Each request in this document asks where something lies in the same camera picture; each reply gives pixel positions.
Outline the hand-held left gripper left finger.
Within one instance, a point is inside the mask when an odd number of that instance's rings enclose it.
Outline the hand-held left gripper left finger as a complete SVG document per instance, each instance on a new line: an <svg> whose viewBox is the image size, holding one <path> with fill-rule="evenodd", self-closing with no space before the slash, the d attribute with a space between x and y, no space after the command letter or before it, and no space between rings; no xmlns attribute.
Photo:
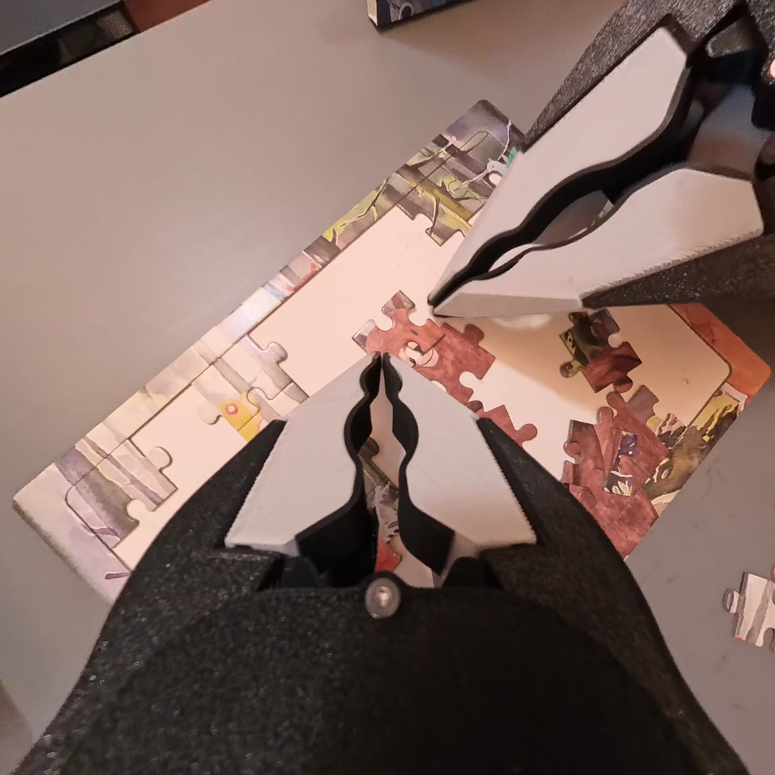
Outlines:
<svg viewBox="0 0 775 775"><path fill-rule="evenodd" d="M294 409L226 534L226 547L288 557L375 557L360 451L382 358L365 356Z"/></svg>

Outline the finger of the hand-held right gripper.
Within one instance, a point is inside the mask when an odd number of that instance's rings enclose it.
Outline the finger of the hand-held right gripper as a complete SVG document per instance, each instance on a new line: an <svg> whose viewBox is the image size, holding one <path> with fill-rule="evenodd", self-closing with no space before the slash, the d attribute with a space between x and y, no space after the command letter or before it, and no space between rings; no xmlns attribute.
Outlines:
<svg viewBox="0 0 775 775"><path fill-rule="evenodd" d="M464 283L432 308L463 318L579 312L598 292L760 237L763 229L750 177L673 168L629 192L594 228L530 247L509 268Z"/></svg>
<svg viewBox="0 0 775 775"><path fill-rule="evenodd" d="M574 200L627 185L673 140L688 53L658 27L511 163L429 295L439 306L509 250L533 243Z"/></svg>

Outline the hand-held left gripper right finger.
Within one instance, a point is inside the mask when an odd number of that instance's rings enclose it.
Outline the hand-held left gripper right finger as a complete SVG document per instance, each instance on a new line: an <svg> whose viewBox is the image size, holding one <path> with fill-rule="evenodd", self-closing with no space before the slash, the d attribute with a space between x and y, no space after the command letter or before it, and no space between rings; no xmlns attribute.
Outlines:
<svg viewBox="0 0 775 775"><path fill-rule="evenodd" d="M460 557L535 544L530 526L479 418L396 356L383 356L399 467L399 532L436 576Z"/></svg>

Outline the joined brown bear face pieces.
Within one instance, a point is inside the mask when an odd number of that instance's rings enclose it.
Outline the joined brown bear face pieces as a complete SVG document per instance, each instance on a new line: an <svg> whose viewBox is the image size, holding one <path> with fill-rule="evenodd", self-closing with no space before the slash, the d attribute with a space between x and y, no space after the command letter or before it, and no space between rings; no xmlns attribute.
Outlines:
<svg viewBox="0 0 775 775"><path fill-rule="evenodd" d="M396 356L441 385L452 398L468 404L473 389L461 382L461 376L471 373L482 380L495 360L480 345L484 333L470 323L462 331L446 323L439 325L430 318L415 323L410 316L414 310L414 302L398 291L381 309L391 319L391 326L382 329L371 319L352 339L367 354Z"/></svg>

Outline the jigsaw puzzle frame board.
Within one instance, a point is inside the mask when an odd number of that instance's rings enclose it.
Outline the jigsaw puzzle frame board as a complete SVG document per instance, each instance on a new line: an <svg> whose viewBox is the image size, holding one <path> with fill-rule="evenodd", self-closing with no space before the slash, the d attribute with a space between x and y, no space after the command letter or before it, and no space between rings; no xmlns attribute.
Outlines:
<svg viewBox="0 0 775 775"><path fill-rule="evenodd" d="M93 428L14 497L15 510L109 604L161 528L268 423L365 352L353 335L398 291L411 319L436 321L425 302L441 268L493 193L522 134L488 101L476 103L287 266ZM570 485L627 557L724 432L770 377L770 367L699 304L610 311L642 363L630 399L658 398L655 433L668 454L632 497ZM528 329L466 324L484 333L495 360L482 380L464 373L471 401L504 404L514 426L532 423L524 445L563 478L570 423L595 423L608 387L594 392L560 339L567 314Z"/></svg>

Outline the jigsaw pieces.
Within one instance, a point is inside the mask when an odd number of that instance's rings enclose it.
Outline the jigsaw pieces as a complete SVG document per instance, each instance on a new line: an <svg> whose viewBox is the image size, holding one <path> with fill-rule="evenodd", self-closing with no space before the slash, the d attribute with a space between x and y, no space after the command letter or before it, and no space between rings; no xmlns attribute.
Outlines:
<svg viewBox="0 0 775 775"><path fill-rule="evenodd" d="M744 573L739 589L725 590L722 606L735 639L774 651L774 570L767 578Z"/></svg>

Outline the plain brown puzzle piece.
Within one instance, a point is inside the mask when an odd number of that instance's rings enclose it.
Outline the plain brown puzzle piece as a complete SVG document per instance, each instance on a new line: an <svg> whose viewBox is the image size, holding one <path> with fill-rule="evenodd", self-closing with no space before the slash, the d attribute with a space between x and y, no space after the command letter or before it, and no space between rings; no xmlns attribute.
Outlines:
<svg viewBox="0 0 775 775"><path fill-rule="evenodd" d="M509 411L504 404L500 404L490 410L485 410L480 401L474 400L468 402L467 407L477 417L489 419L495 423L501 431L509 436L520 447L523 447L526 442L534 440L538 435L538 430L532 423L527 423L519 427L514 426Z"/></svg>

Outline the brown green puzzle piece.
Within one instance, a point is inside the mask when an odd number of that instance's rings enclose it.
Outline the brown green puzzle piece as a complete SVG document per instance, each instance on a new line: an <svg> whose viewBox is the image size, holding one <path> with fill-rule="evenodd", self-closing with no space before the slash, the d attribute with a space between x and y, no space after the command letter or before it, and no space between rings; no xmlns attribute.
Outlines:
<svg viewBox="0 0 775 775"><path fill-rule="evenodd" d="M559 373L565 378L582 373L594 392L609 387L618 393L630 390L633 381L628 374L642 361L628 342L610 345L609 338L620 331L610 312L572 312L568 319L572 325L560 339L570 360L559 366Z"/></svg>

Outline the small purple puzzle piece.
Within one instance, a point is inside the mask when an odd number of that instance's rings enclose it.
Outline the small purple puzzle piece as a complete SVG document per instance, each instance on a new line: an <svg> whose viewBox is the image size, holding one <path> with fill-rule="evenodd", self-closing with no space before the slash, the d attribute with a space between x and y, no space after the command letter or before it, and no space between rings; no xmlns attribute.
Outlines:
<svg viewBox="0 0 775 775"><path fill-rule="evenodd" d="M608 493L625 497L631 497L633 494L634 475L630 468L637 450L630 441L632 440L629 438L624 439L615 453L612 469L604 484L604 490Z"/></svg>

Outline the illustrated puzzle box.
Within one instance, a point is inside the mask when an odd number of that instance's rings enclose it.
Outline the illustrated puzzle box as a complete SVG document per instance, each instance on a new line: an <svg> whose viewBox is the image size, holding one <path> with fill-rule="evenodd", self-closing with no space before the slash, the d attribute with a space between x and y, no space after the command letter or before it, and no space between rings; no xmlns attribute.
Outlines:
<svg viewBox="0 0 775 775"><path fill-rule="evenodd" d="M386 30L409 20L440 13L468 1L366 1L367 14L373 25Z"/></svg>

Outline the black flat panel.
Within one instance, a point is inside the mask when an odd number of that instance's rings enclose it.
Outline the black flat panel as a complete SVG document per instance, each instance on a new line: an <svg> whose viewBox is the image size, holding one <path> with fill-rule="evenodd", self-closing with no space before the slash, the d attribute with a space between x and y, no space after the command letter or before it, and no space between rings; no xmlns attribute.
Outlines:
<svg viewBox="0 0 775 775"><path fill-rule="evenodd" d="M2 1L1 96L139 33L118 1Z"/></svg>

